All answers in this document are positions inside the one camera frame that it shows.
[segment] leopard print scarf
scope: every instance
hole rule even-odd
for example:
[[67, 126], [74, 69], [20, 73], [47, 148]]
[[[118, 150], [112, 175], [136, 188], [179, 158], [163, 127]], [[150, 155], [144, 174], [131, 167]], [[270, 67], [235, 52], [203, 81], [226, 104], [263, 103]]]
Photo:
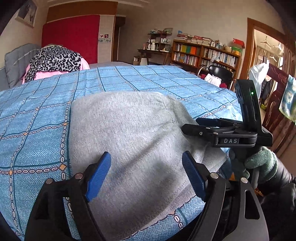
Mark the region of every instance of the leopard print scarf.
[[49, 46], [39, 50], [30, 60], [30, 69], [25, 76], [25, 83], [35, 79], [38, 71], [80, 70], [82, 56], [61, 46]]

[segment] metal screw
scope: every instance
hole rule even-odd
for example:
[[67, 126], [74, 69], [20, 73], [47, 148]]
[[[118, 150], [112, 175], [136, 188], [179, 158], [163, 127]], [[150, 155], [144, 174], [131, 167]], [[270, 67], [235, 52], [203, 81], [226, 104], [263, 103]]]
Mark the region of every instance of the metal screw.
[[45, 183], [46, 184], [51, 184], [54, 180], [52, 178], [46, 179]]
[[211, 172], [210, 174], [211, 178], [217, 179], [219, 177], [219, 175], [215, 172]]
[[83, 178], [83, 173], [79, 172], [75, 174], [75, 179], [81, 179]]
[[245, 177], [242, 177], [242, 178], [241, 178], [241, 181], [242, 181], [243, 183], [248, 183], [248, 179], [246, 179]]

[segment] blue rubber tip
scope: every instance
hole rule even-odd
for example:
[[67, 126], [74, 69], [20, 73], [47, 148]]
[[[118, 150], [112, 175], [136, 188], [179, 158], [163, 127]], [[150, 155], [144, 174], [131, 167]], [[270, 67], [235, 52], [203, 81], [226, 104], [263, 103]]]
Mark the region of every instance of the blue rubber tip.
[[182, 165], [185, 172], [189, 178], [189, 181], [193, 187], [196, 196], [200, 197], [202, 200], [205, 198], [205, 182], [195, 167], [196, 161], [192, 157], [189, 151], [185, 151], [182, 155]]
[[101, 156], [98, 162], [99, 165], [95, 173], [87, 183], [87, 192], [85, 194], [85, 197], [88, 202], [90, 202], [93, 198], [95, 198], [98, 195], [103, 185], [103, 182], [111, 167], [111, 155], [108, 152], [104, 152], [104, 154]]

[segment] red panel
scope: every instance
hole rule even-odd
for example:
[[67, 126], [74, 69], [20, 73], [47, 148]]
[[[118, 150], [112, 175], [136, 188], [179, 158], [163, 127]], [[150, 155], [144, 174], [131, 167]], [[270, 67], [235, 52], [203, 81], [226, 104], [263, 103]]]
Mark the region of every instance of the red panel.
[[81, 54], [89, 63], [98, 62], [99, 15], [78, 16], [43, 26], [42, 47], [61, 44]]

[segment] desk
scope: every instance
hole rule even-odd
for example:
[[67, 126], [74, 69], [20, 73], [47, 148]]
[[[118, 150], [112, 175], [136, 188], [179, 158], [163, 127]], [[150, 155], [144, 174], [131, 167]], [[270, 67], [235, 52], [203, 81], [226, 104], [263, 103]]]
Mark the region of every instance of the desk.
[[170, 64], [170, 52], [163, 52], [163, 51], [155, 51], [155, 50], [148, 50], [148, 49], [138, 49], [140, 53], [140, 63], [142, 58], [147, 59], [147, 65], [149, 65], [149, 58], [151, 58], [152, 54], [158, 54], [158, 55], [165, 55], [165, 60], [163, 62], [163, 65], [169, 65]]

